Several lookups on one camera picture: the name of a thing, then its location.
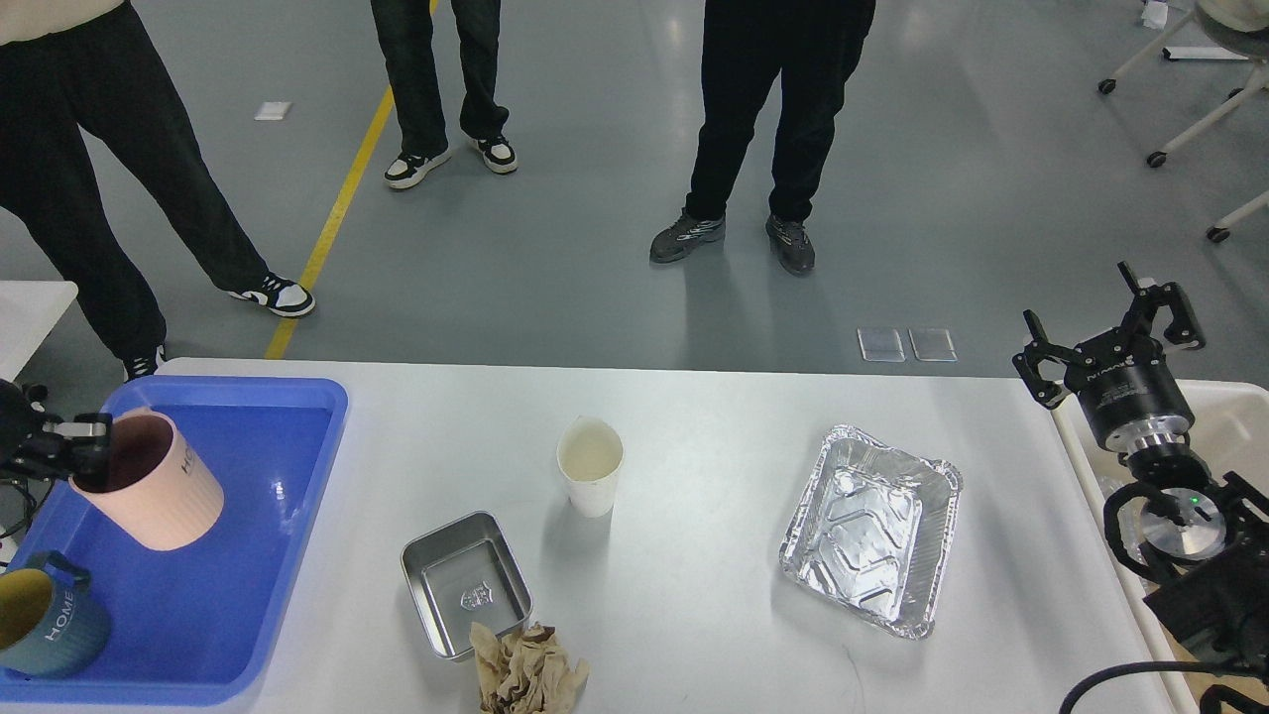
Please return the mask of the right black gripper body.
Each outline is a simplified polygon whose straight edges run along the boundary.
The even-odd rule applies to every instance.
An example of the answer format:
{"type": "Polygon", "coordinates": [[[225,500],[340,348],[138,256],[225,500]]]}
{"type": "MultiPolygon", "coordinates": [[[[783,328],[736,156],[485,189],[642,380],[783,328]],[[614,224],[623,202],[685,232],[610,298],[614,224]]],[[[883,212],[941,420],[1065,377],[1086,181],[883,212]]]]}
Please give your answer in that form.
{"type": "Polygon", "coordinates": [[[1115,453],[1147,443],[1178,443],[1194,425],[1192,406],[1169,370],[1165,349],[1150,335],[1101,334],[1076,344],[1082,360],[1067,370],[1096,446],[1115,453]]]}

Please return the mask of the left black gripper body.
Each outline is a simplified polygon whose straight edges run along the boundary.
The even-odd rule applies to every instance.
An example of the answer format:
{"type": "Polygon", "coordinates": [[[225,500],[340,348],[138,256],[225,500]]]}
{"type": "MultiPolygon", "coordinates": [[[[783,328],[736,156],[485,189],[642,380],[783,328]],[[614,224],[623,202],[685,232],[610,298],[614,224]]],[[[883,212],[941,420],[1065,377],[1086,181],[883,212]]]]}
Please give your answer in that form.
{"type": "Polygon", "coordinates": [[[44,408],[36,407],[49,396],[46,386],[15,384],[1,380],[1,474],[3,479],[38,479],[49,482],[44,465],[28,465],[20,451],[33,432],[44,429],[44,408]]]}

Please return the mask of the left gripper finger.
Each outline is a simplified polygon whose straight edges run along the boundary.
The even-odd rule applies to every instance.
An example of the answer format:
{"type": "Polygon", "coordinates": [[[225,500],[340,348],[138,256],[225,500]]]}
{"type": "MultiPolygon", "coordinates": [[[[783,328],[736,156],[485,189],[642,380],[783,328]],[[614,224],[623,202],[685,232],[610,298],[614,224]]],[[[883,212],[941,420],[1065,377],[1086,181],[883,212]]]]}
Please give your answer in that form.
{"type": "Polygon", "coordinates": [[[80,413],[70,420],[47,416],[41,438],[69,443],[109,443],[112,424],[110,413],[80,413]]]}
{"type": "Polygon", "coordinates": [[[38,482],[103,479],[109,464],[108,446],[75,446],[75,444],[28,444],[18,450],[18,473],[38,482]]]}

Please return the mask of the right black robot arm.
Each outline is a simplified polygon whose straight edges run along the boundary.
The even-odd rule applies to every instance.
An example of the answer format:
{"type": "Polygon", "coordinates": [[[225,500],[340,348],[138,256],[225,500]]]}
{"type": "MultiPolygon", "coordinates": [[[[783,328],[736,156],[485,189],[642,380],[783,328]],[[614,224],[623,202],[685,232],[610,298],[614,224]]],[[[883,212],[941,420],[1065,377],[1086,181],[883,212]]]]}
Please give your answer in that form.
{"type": "Polygon", "coordinates": [[[1107,550],[1152,583],[1145,606],[1189,659],[1096,670],[1071,687],[1063,713],[1132,673],[1266,681],[1266,497],[1233,471],[1214,478],[1192,448],[1195,416],[1166,361],[1206,345],[1187,293],[1175,282],[1140,282],[1127,263],[1118,270],[1132,294],[1121,323],[1066,347],[1028,309],[1030,340],[1011,365],[1047,410],[1074,394],[1093,443],[1128,471],[1101,502],[1107,550]]]}

